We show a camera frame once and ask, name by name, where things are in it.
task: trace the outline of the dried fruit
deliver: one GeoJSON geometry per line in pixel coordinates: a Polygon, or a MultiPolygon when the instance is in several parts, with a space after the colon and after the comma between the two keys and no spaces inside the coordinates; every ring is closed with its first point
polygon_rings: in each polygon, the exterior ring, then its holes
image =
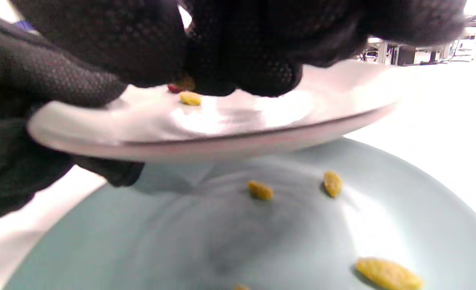
{"type": "Polygon", "coordinates": [[[324,187],[326,188],[326,191],[329,193],[329,195],[332,198],[335,198],[341,192],[343,181],[341,180],[340,176],[336,174],[336,172],[327,171],[324,173],[324,187]]]}
{"type": "Polygon", "coordinates": [[[250,290],[250,288],[244,285],[238,285],[236,288],[234,288],[234,290],[250,290]]]}
{"type": "Polygon", "coordinates": [[[424,284],[417,275],[403,266],[383,259],[358,259],[356,269],[386,290],[419,290],[424,284]]]}
{"type": "Polygon", "coordinates": [[[179,97],[181,97],[181,102],[185,105],[200,106],[202,104],[201,95],[194,92],[183,91],[179,94],[179,97]]]}
{"type": "Polygon", "coordinates": [[[177,86],[175,84],[169,84],[168,85],[168,91],[170,91],[171,93],[180,93],[180,92],[182,92],[182,90],[180,88],[177,88],[177,86]]]}
{"type": "Polygon", "coordinates": [[[271,200],[273,198],[273,190],[256,180],[249,181],[249,191],[254,198],[260,200],[271,200]]]}

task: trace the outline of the black glove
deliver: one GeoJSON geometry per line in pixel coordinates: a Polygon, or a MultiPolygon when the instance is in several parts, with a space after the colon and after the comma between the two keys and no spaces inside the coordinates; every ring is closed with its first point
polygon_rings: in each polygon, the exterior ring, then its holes
{"type": "Polygon", "coordinates": [[[74,163],[115,186],[137,180],[142,164],[69,156],[37,145],[26,131],[30,114],[50,100],[99,107],[127,85],[65,57],[43,38],[0,20],[0,216],[19,209],[74,163]]]}
{"type": "Polygon", "coordinates": [[[301,65],[331,66],[367,37],[415,46],[460,35],[466,0],[12,0],[38,31],[137,86],[194,77],[196,92],[277,96],[301,65]]]}

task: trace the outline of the teal plate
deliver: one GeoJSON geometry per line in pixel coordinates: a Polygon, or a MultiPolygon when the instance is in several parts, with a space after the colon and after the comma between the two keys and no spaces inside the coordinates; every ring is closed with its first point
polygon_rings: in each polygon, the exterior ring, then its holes
{"type": "Polygon", "coordinates": [[[476,215],[419,169],[352,140],[216,164],[146,165],[61,220],[6,290],[367,290],[358,257],[425,290],[476,290],[476,215]],[[344,180],[323,193],[323,172],[344,180]],[[247,181],[271,185],[251,199],[247,181]]]}

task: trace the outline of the yellow raisin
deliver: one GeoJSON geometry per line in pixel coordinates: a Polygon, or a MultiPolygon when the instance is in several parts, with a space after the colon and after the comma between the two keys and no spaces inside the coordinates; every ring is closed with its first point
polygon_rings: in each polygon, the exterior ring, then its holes
{"type": "Polygon", "coordinates": [[[245,285],[238,285],[236,288],[234,288],[234,290],[250,290],[250,288],[245,285]]]}
{"type": "Polygon", "coordinates": [[[273,190],[256,180],[249,181],[249,191],[253,197],[260,200],[271,200],[273,198],[273,190]]]}
{"type": "Polygon", "coordinates": [[[202,104],[201,95],[194,92],[183,91],[179,93],[179,97],[181,97],[181,102],[185,105],[200,106],[202,104]]]}
{"type": "Polygon", "coordinates": [[[341,180],[340,176],[336,174],[336,172],[327,171],[324,173],[324,186],[326,187],[326,191],[329,193],[329,195],[332,198],[335,198],[341,192],[343,181],[341,180]]]}
{"type": "Polygon", "coordinates": [[[195,81],[192,77],[186,75],[180,81],[176,81],[175,86],[183,91],[193,91],[195,90],[195,81]]]}
{"type": "Polygon", "coordinates": [[[424,284],[420,277],[407,268],[383,259],[358,259],[356,269],[386,290],[419,290],[424,284]]]}

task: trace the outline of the table surface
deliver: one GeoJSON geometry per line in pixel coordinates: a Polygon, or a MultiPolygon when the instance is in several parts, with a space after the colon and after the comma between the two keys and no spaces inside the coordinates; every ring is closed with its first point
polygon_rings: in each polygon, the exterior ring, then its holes
{"type": "MultiPolygon", "coordinates": [[[[346,137],[394,154],[449,187],[476,212],[476,64],[413,66],[398,110],[346,137]]],[[[41,237],[105,183],[78,167],[0,219],[0,289],[41,237]]]]}

